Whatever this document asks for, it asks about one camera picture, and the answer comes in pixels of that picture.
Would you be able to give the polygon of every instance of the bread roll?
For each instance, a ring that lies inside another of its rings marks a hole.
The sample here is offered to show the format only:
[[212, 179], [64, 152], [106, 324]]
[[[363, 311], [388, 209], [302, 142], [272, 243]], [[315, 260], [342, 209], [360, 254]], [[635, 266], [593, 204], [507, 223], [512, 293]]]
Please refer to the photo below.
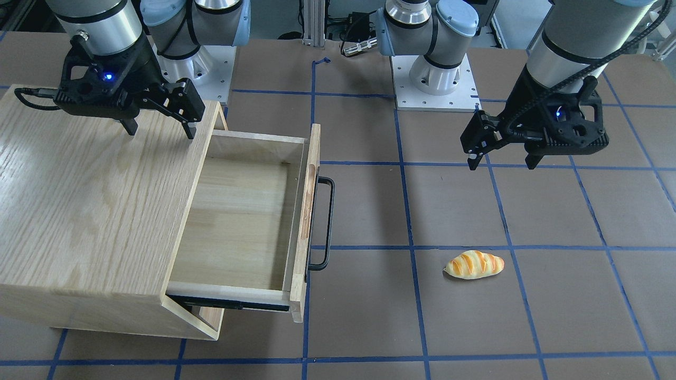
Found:
[[465, 280], [480, 279], [502, 272], [505, 261], [497, 256], [471, 250], [462, 252], [449, 261], [444, 272], [453, 277]]

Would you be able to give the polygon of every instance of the bread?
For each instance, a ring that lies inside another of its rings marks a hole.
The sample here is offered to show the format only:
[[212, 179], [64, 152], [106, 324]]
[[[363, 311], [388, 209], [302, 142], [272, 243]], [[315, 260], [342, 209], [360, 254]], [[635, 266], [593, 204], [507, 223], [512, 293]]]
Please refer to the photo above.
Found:
[[473, 280], [502, 272], [505, 261], [497, 256], [471, 250], [449, 261], [444, 272], [459, 279]]

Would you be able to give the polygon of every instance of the metal base plate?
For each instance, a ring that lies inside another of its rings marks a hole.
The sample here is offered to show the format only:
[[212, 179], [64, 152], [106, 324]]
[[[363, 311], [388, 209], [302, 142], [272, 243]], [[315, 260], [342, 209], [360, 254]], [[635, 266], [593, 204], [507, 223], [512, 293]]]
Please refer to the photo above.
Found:
[[205, 46], [205, 48], [216, 63], [209, 74], [195, 79], [193, 83], [203, 100], [216, 100], [227, 104], [237, 48], [233, 46]]
[[460, 64], [460, 80], [456, 90], [449, 95], [430, 95], [418, 90], [408, 78], [416, 55], [391, 58], [397, 109], [411, 111], [474, 112], [479, 107], [479, 93], [469, 66], [467, 55]]

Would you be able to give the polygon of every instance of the wooden box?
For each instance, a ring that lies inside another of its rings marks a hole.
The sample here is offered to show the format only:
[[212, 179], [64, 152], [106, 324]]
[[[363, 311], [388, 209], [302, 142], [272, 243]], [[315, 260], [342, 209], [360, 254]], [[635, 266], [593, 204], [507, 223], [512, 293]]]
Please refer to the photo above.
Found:
[[320, 128], [231, 132], [220, 104], [206, 105], [190, 141], [157, 112], [142, 111], [130, 137], [7, 92], [0, 314], [195, 339], [218, 339], [223, 310], [205, 305], [302, 322]]

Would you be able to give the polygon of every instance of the floor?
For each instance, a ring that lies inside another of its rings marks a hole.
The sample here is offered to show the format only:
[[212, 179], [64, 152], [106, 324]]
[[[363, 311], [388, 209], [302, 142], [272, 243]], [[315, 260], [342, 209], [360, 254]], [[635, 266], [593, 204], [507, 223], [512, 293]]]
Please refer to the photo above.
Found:
[[[66, 41], [3, 39], [2, 88], [53, 83], [59, 64], [22, 68]], [[483, 108], [498, 113], [526, 52], [469, 58]], [[320, 174], [337, 184], [331, 259], [308, 278], [306, 322], [227, 311], [208, 342], [0, 317], [0, 379], [676, 379], [676, 84], [632, 55], [599, 92], [609, 148], [529, 171], [508, 146], [471, 172], [458, 138], [470, 114], [397, 111], [386, 58], [252, 40], [229, 128], [308, 137], [321, 124]], [[314, 261], [327, 202], [321, 191]], [[502, 257], [504, 271], [444, 275], [467, 249]]]

